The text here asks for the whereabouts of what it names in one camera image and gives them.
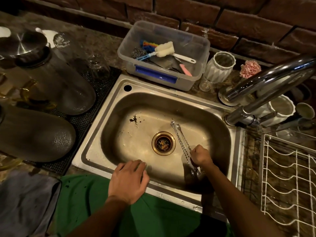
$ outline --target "left hand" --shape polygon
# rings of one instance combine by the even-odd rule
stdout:
[[[134,204],[145,193],[149,183],[145,167],[146,163],[140,159],[118,164],[110,180],[108,197],[117,197],[128,205]]]

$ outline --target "black rubber mat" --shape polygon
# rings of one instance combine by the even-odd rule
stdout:
[[[121,74],[121,70],[111,67],[111,74],[110,77],[106,80],[96,81],[92,78],[91,73],[84,74],[84,78],[93,86],[95,93],[96,93],[96,101],[94,106],[87,112],[77,115],[77,116],[70,116],[64,113],[59,112],[58,110],[54,109],[49,111],[49,114],[56,115],[59,117],[64,118],[68,122],[70,122],[75,130],[76,130],[76,142],[71,151],[61,159],[58,159],[53,162],[32,162],[32,161],[24,161],[25,163],[34,165],[37,168],[41,168],[47,171],[54,172],[58,175],[64,175],[71,162],[74,158],[79,146],[81,145],[84,137],[86,136],[93,120],[95,119],[97,113],[99,112],[102,104],[104,103],[107,95],[109,94],[110,90],[112,89],[114,83],[118,79]]]

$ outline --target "white wire dish rack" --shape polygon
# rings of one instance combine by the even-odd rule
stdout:
[[[261,211],[287,236],[316,237],[316,151],[263,135]]]

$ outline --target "faucet handle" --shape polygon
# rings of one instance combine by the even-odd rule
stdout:
[[[273,111],[263,117],[255,118],[255,120],[251,123],[250,126],[255,127],[255,126],[261,125],[263,122],[270,120],[276,116],[277,116],[277,111]]]

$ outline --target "pink brush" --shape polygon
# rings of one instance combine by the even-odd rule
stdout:
[[[190,73],[190,71],[188,71],[188,69],[185,67],[185,65],[182,64],[182,62],[177,57],[174,57],[174,58],[178,61],[179,67],[184,72],[184,74],[188,75],[188,76],[192,76],[192,74]]]

